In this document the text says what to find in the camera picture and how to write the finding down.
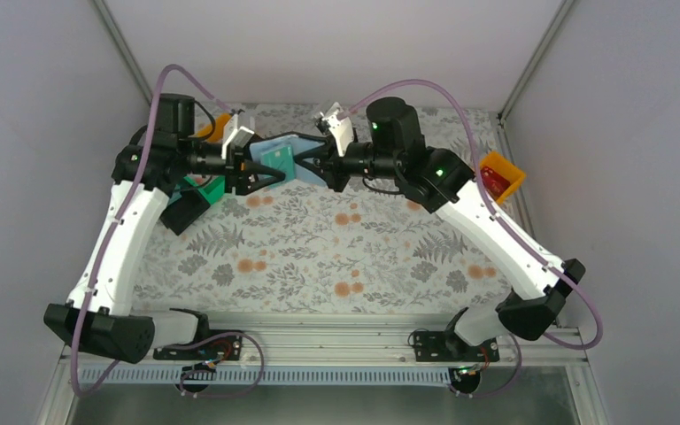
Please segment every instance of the black wire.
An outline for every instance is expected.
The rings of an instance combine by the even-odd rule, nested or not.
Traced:
[[[207,119],[210,120],[210,134],[199,137],[188,137],[187,140],[190,140],[191,142],[204,142],[215,134],[215,117],[213,117],[213,115],[207,111],[207,108],[202,106],[202,104],[200,104],[198,101],[195,100],[194,103],[199,106],[199,109],[201,109],[207,116]]]
[[[392,154],[392,166],[395,169],[395,175],[398,177],[398,179],[407,184],[407,180],[405,177],[403,177],[403,173],[400,171],[400,167],[398,166],[398,154],[400,151],[395,151],[395,153]],[[392,191],[392,190],[384,190],[384,189],[377,189],[377,188],[372,188],[369,184],[368,181],[364,178],[361,178],[361,182],[363,183],[364,186],[366,186],[366,189],[371,190],[372,192],[375,193],[381,193],[382,195],[392,195],[396,197],[397,195],[405,195],[402,190],[398,191]]]
[[[410,338],[411,338],[411,336],[413,336],[414,333],[418,332],[419,330],[424,330],[426,332],[429,332],[428,329],[424,329],[424,328],[418,328],[418,329],[414,330],[413,332],[411,332],[410,335],[408,335],[408,345],[410,345],[413,348],[415,348],[415,345],[410,343]]]
[[[368,181],[364,178],[361,178],[361,182],[364,183],[364,186],[366,186],[366,189],[369,189],[369,190],[371,190],[372,192],[375,192],[375,193],[381,193],[382,195],[392,195],[392,196],[403,195],[402,190],[398,190],[397,192],[393,192],[392,190],[372,188],[371,186],[369,186]]]
[[[136,130],[136,133],[131,136],[131,140],[129,141],[129,144],[139,144],[139,141],[142,140],[142,136],[144,135],[144,132],[147,131],[147,125],[143,125],[139,127],[138,130]]]
[[[202,189],[204,186],[207,186],[208,184],[212,183],[214,178],[215,178],[215,176],[211,175],[211,176],[207,177],[207,179],[204,182],[199,183],[197,186],[189,186],[188,188],[174,190],[174,193],[176,193],[176,192],[182,193],[182,192],[188,192],[190,190]]]

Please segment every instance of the red object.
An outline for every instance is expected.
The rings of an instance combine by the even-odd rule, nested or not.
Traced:
[[[494,199],[500,197],[509,188],[509,180],[502,177],[490,166],[481,168],[481,176],[483,177],[483,185],[486,186],[486,190]]]

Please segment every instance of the gray wall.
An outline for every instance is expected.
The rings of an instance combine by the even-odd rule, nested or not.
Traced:
[[[60,350],[43,311],[84,268],[144,106],[89,2],[0,5],[0,424],[35,419]]]
[[[561,0],[106,2],[148,81],[174,62],[223,100],[353,104],[390,82],[427,78],[464,106],[496,111]],[[183,78],[169,87],[199,95]],[[395,93],[449,106],[431,89]]]
[[[607,325],[589,355],[610,418],[677,423],[680,2],[579,2],[508,135],[539,238],[588,267]],[[569,319],[591,336],[576,301]]]

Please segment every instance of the patterned mat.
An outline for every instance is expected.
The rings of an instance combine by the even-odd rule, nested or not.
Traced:
[[[207,105],[218,112],[214,105]],[[314,105],[240,104],[260,135],[317,134]],[[471,164],[448,108],[419,109],[429,146]],[[469,110],[481,155],[498,149],[485,111]],[[361,142],[366,117],[353,117]],[[206,117],[197,117],[202,127]],[[394,189],[391,182],[374,182]],[[507,201],[504,209],[512,214]],[[135,283],[135,309],[227,312],[455,313],[502,298],[509,285],[465,236],[402,197],[354,178],[345,192],[289,182],[249,197],[226,195],[181,236],[155,227]]]

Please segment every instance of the orange container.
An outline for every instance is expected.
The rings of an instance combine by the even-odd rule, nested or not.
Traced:
[[[502,205],[510,195],[515,193],[525,180],[525,172],[514,166],[513,163],[506,160],[506,158],[496,151],[489,152],[488,155],[481,159],[479,168],[484,168],[485,166],[491,168],[509,182],[509,187],[496,199],[497,204]]]
[[[215,132],[207,138],[208,143],[217,143],[220,141],[220,139],[222,139],[222,132],[223,129],[225,129],[225,125],[228,124],[228,120],[230,120],[230,115],[227,113],[223,113],[215,120]],[[210,134],[212,127],[213,126],[211,124],[207,124],[201,130],[197,131],[194,136],[202,137],[203,135],[208,135]]]

